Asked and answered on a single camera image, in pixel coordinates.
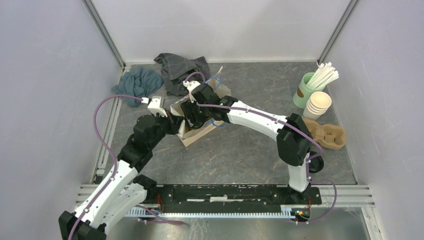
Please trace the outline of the printed paper takeout bag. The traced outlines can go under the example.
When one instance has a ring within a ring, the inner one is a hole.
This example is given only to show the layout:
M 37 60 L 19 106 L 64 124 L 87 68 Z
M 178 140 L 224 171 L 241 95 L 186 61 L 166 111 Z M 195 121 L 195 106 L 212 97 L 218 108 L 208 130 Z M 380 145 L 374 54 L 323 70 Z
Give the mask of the printed paper takeout bag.
M 221 66 L 218 72 L 206 81 L 207 84 L 212 87 L 214 93 L 220 98 L 231 95 L 231 90 L 223 84 L 223 79 L 221 77 L 223 68 L 224 67 Z M 215 128 L 221 128 L 225 125 L 223 120 L 214 120 L 211 117 L 202 117 L 203 122 L 200 127 L 192 128 L 193 124 L 191 122 L 195 120 L 195 114 L 192 109 L 185 111 L 184 108 L 187 107 L 194 107 L 194 104 L 191 102 L 188 94 L 170 106 L 170 112 L 174 116 L 184 118 L 179 126 L 177 136 L 185 147 L 188 147 Z

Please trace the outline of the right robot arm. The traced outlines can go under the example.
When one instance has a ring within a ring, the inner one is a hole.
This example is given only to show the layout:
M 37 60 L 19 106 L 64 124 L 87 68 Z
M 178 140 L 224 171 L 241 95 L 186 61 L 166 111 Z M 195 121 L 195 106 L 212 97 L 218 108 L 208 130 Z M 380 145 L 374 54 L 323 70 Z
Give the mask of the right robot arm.
M 311 146 L 319 144 L 313 140 L 302 117 L 275 115 L 251 107 L 235 97 L 218 96 L 213 88 L 198 81 L 184 81 L 188 90 L 189 107 L 184 114 L 189 123 L 213 119 L 228 124 L 247 127 L 262 133 L 276 142 L 279 158 L 287 164 L 289 172 L 289 199 L 302 204 L 309 198 L 311 184 L 308 162 Z

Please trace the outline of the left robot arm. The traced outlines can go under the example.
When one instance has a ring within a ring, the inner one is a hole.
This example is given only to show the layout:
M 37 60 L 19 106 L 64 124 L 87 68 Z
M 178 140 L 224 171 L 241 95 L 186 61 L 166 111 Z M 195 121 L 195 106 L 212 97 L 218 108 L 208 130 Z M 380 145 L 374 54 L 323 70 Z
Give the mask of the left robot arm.
M 183 117 L 169 111 L 137 119 L 116 166 L 94 192 L 74 211 L 58 220 L 64 240 L 105 240 L 110 230 L 137 204 L 153 203 L 156 182 L 140 172 L 153 157 L 153 149 L 166 135 L 176 135 Z

